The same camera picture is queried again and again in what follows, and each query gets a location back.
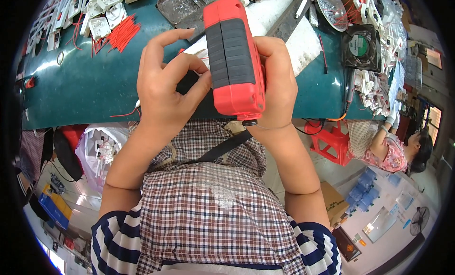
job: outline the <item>metal mesh basket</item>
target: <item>metal mesh basket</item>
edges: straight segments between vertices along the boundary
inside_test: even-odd
[[[406,56],[405,83],[417,90],[422,89],[422,60],[417,56]]]

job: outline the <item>blue box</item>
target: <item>blue box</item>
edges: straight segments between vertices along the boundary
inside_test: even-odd
[[[52,199],[44,194],[41,193],[41,196],[39,198],[40,205],[43,207],[43,209],[46,211],[46,213],[49,215],[49,217],[60,227],[63,229],[68,228],[68,224],[70,223],[70,220],[68,220],[65,215],[57,208],[55,205],[54,201]]]

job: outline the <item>black rubber grip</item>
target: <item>black rubber grip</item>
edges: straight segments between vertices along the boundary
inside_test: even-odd
[[[213,88],[256,83],[242,19],[221,21],[205,30]]]

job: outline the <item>striped shirt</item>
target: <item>striped shirt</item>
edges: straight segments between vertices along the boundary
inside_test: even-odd
[[[297,244],[308,275],[340,274],[341,258],[332,233],[318,223],[296,223],[290,216]],[[112,211],[92,227],[91,260],[94,274],[136,273],[141,254],[141,204],[131,211]],[[280,266],[246,264],[189,264],[163,261],[162,270],[181,269],[246,275],[280,275]]]

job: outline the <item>white foam sheet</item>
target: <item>white foam sheet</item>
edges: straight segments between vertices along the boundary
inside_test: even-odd
[[[287,40],[286,47],[291,57],[294,76],[298,76],[322,51],[319,37],[306,17],[302,17]]]
[[[292,0],[262,0],[248,5],[246,13],[251,34],[253,36],[264,36],[291,2]],[[302,18],[287,40],[286,46],[289,50],[295,76],[298,76],[322,51],[319,38],[305,17]],[[196,55],[199,58],[208,57],[205,35],[184,52]],[[210,69],[208,59],[203,59],[203,61]]]

